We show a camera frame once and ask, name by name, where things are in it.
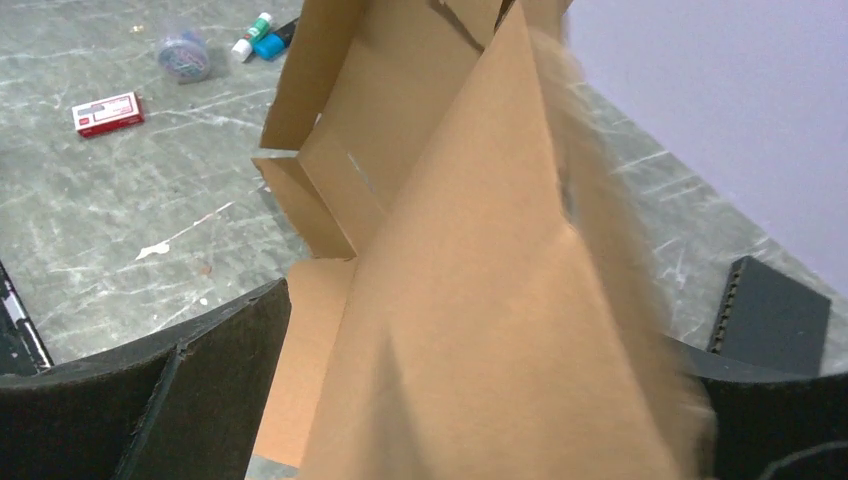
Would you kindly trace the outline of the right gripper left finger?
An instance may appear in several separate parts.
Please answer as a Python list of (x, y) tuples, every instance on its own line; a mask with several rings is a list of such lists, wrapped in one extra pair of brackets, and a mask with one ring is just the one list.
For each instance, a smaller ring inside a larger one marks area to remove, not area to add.
[(242, 479), (291, 313), (285, 280), (113, 349), (1, 379), (5, 479)]

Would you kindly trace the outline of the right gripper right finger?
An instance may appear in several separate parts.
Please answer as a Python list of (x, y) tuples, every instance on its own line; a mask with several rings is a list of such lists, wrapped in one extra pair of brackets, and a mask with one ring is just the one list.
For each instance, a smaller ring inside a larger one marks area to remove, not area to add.
[(699, 467), (710, 479), (844, 479), (847, 376), (823, 375), (821, 340), (793, 341), (795, 371), (708, 353), (676, 341), (716, 417)]

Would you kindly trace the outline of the brown cardboard box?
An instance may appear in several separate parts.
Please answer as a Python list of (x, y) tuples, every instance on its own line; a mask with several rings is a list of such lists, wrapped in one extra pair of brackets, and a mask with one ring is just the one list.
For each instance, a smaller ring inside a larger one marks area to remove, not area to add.
[(255, 166), (311, 258), (256, 454), (302, 479), (711, 477), (567, 9), (304, 3)]

